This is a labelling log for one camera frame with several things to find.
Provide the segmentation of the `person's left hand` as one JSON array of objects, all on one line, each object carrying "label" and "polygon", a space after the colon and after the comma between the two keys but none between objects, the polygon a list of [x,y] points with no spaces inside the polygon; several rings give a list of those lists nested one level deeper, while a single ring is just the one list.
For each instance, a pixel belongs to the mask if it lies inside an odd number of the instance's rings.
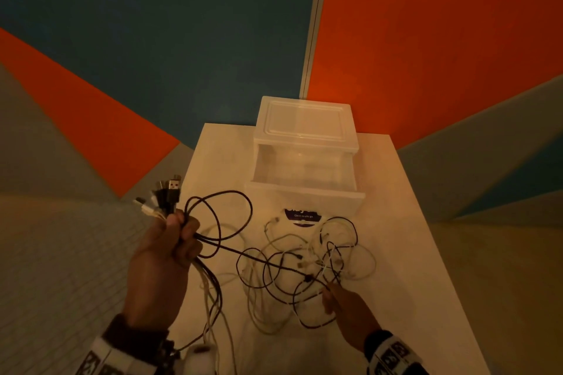
[{"label": "person's left hand", "polygon": [[186,295],[189,271],[165,255],[166,220],[152,222],[130,259],[122,315],[132,328],[168,330]]}]

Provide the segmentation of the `person's right hand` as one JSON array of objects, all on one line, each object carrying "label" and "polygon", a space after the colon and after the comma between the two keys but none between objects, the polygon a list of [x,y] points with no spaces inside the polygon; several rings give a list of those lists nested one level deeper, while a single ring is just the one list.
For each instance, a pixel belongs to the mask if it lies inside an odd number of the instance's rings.
[{"label": "person's right hand", "polygon": [[363,352],[366,337],[381,329],[379,322],[361,296],[352,292],[352,304],[340,314],[332,314],[344,340]]}]

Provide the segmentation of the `person's left forearm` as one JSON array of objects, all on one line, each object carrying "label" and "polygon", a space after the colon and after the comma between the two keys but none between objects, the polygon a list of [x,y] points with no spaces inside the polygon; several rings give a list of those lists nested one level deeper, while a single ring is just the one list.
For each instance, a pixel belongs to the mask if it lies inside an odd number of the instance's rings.
[{"label": "person's left forearm", "polygon": [[124,315],[116,315],[101,336],[110,346],[158,368],[156,375],[180,375],[179,352],[168,339],[168,330],[130,327]]}]

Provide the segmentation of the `person's right forearm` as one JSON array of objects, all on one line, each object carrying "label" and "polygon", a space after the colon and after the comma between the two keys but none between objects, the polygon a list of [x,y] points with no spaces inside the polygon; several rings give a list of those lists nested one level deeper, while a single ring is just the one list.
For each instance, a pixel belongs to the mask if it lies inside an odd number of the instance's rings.
[{"label": "person's right forearm", "polygon": [[366,375],[429,375],[421,358],[398,336],[380,329],[364,341]]}]

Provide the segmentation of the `white marker wristband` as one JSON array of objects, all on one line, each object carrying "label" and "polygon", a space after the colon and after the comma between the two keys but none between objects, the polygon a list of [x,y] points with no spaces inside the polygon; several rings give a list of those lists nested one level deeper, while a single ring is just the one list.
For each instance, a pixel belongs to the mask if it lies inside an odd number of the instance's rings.
[{"label": "white marker wristband", "polygon": [[156,375],[158,368],[96,337],[74,375]]},{"label": "white marker wristband", "polygon": [[400,338],[390,336],[374,349],[367,375],[428,375],[420,357]]}]

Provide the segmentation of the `dark label sticker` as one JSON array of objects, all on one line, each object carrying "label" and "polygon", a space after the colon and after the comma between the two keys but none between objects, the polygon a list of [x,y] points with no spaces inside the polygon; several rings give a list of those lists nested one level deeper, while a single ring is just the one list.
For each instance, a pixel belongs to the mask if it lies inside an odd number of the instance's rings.
[{"label": "dark label sticker", "polygon": [[322,219],[322,215],[315,211],[301,211],[296,209],[284,209],[283,214],[288,222],[298,228],[311,228],[316,226]]}]

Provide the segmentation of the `clear plastic drawer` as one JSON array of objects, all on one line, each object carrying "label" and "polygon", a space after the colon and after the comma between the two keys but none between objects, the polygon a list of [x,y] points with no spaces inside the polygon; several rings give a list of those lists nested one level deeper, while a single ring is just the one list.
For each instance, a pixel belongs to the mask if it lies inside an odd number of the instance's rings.
[{"label": "clear plastic drawer", "polygon": [[245,193],[256,208],[351,217],[365,193],[357,188],[351,149],[256,144]]}]

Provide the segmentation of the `white plastic drawer cabinet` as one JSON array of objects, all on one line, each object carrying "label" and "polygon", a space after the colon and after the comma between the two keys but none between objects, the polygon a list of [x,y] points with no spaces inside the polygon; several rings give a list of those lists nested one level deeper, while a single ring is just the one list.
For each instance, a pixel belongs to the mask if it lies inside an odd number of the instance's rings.
[{"label": "white plastic drawer cabinet", "polygon": [[258,145],[359,151],[350,105],[323,101],[263,96],[253,139]]}]

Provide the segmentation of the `white partition post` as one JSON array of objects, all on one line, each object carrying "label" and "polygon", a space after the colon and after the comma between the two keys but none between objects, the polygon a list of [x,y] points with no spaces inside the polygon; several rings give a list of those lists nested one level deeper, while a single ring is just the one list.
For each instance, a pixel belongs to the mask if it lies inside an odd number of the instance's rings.
[{"label": "white partition post", "polygon": [[305,58],[302,70],[301,85],[299,89],[299,98],[307,99],[308,89],[311,81],[311,73],[313,69],[313,60],[315,56],[316,44],[318,41],[319,26],[323,10],[324,0],[313,0],[311,7],[310,23],[307,34],[307,43],[305,50]]}]

